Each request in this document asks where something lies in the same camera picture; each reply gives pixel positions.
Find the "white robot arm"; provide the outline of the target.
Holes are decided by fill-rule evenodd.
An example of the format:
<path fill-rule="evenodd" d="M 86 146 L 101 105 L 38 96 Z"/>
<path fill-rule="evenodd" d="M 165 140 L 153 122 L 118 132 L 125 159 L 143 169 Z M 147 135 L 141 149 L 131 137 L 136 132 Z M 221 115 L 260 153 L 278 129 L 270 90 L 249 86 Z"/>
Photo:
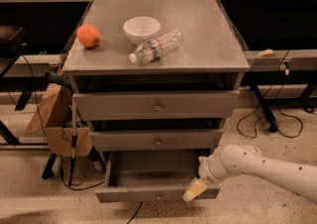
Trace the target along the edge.
<path fill-rule="evenodd" d="M 210 184 L 246 174 L 262 178 L 300 197 L 317 202 L 317 167 L 269 159 L 255 146 L 227 145 L 220 152 L 199 157 L 198 178 L 186 188 L 182 198 L 191 201 Z"/>

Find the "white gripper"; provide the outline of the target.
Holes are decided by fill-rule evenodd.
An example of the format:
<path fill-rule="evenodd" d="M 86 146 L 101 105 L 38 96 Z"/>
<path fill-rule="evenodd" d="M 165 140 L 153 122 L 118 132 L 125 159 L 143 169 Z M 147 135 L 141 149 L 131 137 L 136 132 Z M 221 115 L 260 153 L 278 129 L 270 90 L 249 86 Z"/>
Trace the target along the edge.
<path fill-rule="evenodd" d="M 208 157 L 200 156 L 198 174 L 186 188 L 182 198 L 189 202 L 207 189 L 207 184 L 220 183 L 228 177 L 228 171 L 222 163 L 222 154 L 216 153 Z"/>

